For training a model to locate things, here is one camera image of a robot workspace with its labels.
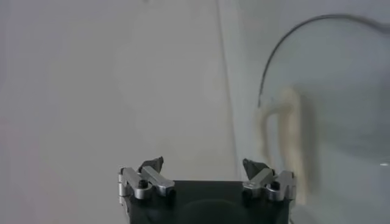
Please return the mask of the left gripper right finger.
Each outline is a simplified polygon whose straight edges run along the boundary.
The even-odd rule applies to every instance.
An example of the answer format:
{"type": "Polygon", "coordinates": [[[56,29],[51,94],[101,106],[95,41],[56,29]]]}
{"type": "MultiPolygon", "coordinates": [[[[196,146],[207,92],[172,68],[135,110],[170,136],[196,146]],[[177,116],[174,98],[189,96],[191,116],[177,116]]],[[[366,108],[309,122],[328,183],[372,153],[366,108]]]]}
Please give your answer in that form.
{"type": "Polygon", "coordinates": [[[296,176],[293,172],[283,170],[276,174],[265,163],[249,159],[243,159],[242,164],[249,179],[243,182],[243,197],[246,200],[260,197],[270,201],[296,199],[296,176]]]}

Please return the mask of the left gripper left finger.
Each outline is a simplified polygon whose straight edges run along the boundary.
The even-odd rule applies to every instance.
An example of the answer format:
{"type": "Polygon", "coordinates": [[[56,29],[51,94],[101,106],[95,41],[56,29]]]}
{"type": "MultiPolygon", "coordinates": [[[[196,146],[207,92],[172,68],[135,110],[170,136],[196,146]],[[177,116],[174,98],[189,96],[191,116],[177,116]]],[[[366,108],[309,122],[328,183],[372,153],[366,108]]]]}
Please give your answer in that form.
{"type": "Polygon", "coordinates": [[[175,193],[175,182],[161,175],[162,156],[144,161],[137,170],[120,168],[118,172],[118,195],[122,198],[133,195],[136,199],[147,200],[152,191],[159,196],[170,197],[175,193]]]}

